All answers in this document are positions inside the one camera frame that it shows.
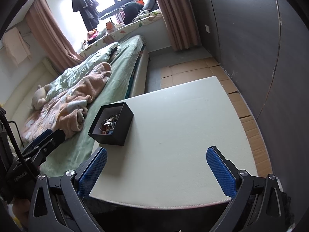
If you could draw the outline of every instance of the hanging clothes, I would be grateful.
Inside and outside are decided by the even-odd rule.
[[[73,12],[80,12],[88,32],[98,26],[99,14],[96,9],[98,5],[96,0],[72,0]]]

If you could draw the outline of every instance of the pillow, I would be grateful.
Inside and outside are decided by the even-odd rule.
[[[156,2],[157,2],[156,0],[147,0],[142,10],[148,10],[149,12],[151,12]]]
[[[104,28],[102,31],[99,32],[99,34],[95,37],[95,39],[99,40],[101,37],[104,37],[107,32],[107,29]]]

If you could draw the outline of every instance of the green bed sheet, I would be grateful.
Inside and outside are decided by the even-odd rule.
[[[87,160],[92,152],[94,139],[88,135],[90,126],[102,105],[123,100],[129,86],[129,80],[143,47],[142,38],[137,35],[120,43],[121,52],[111,62],[112,75],[101,94],[89,107],[83,130],[57,147],[41,165],[41,172],[48,177],[62,176],[69,169],[76,169]]]

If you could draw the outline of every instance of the cardboard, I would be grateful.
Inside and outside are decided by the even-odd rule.
[[[214,67],[219,65],[219,63],[213,57],[205,58],[205,62],[208,67]]]
[[[191,70],[187,72],[178,73],[172,75],[173,85],[184,84],[187,82],[195,81],[202,78],[212,77],[214,74],[211,72],[210,68],[203,68],[197,70]]]
[[[223,89],[227,94],[237,91],[236,86],[230,79],[220,81],[220,84],[222,85]]]
[[[170,66],[163,67],[161,69],[161,78],[165,78],[171,75],[172,75],[172,69],[170,68]]]
[[[219,81],[229,79],[228,75],[225,73],[225,71],[220,66],[211,67],[210,70],[214,74],[214,76],[217,77]]]
[[[266,177],[268,174],[272,173],[272,169],[264,141],[256,122],[252,116],[241,118],[240,121],[252,150],[257,173],[260,177]]]
[[[247,117],[251,115],[249,109],[247,108],[243,98],[241,97],[239,93],[228,94],[228,97],[230,101],[232,102],[239,118],[243,118],[243,117]]]
[[[161,89],[173,86],[172,76],[161,78]]]
[[[177,74],[177,73],[186,72],[186,71],[191,71],[191,70],[203,69],[203,68],[208,68],[205,62],[205,59],[194,60],[194,61],[185,62],[182,64],[171,66],[172,75]]]
[[[161,69],[161,88],[216,76],[226,93],[237,91],[236,86],[213,57],[185,62]]]

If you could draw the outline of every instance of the white wall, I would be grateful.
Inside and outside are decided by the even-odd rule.
[[[21,35],[30,32],[25,21],[17,24],[16,27],[21,32]],[[31,33],[24,36],[23,39],[30,44],[32,60],[30,61],[27,58],[18,67],[8,57],[5,48],[0,49],[0,104],[2,105],[26,75],[46,56],[44,50]]]
[[[80,12],[73,12],[71,0],[46,1],[65,37],[80,53],[84,39],[87,39],[87,29]]]
[[[152,22],[151,24],[142,26],[126,35],[125,38],[129,38],[135,35],[141,35],[146,40],[146,48],[148,52],[160,50],[171,46],[171,42],[168,38],[167,28],[165,22],[162,19]]]

